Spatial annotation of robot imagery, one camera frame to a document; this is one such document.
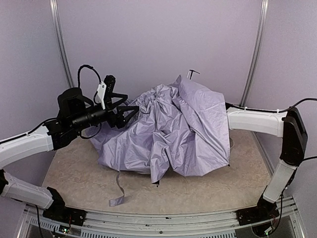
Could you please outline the lavender folding umbrella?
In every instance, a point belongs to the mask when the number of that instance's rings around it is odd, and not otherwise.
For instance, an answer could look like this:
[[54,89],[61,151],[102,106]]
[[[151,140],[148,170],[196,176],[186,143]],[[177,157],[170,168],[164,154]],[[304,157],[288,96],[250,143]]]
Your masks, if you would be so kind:
[[124,128],[103,123],[101,130],[86,130],[100,165],[150,175],[156,183],[169,169],[194,177],[229,164],[228,119],[221,93],[178,77],[144,92],[131,105],[140,110]]

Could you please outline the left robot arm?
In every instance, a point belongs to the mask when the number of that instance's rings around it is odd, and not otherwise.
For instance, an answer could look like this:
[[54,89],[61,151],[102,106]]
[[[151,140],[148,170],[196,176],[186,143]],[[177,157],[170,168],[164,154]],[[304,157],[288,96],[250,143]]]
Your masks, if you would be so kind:
[[51,187],[39,187],[17,179],[4,168],[14,162],[42,152],[68,146],[82,131],[107,122],[123,128],[139,111],[138,106],[123,106],[127,95],[113,93],[101,84],[97,89],[100,103],[95,104],[78,87],[58,96],[57,117],[47,119],[33,130],[0,142],[0,195],[42,208],[43,216],[67,222],[74,218],[59,192]]

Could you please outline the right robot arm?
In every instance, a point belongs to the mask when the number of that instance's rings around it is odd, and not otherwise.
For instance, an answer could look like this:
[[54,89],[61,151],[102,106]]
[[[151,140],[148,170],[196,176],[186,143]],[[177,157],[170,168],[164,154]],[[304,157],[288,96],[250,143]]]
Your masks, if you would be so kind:
[[308,134],[296,107],[269,111],[226,103],[229,129],[248,130],[282,138],[280,161],[257,205],[237,210],[240,225],[260,222],[281,214],[276,202],[295,177],[303,162]]

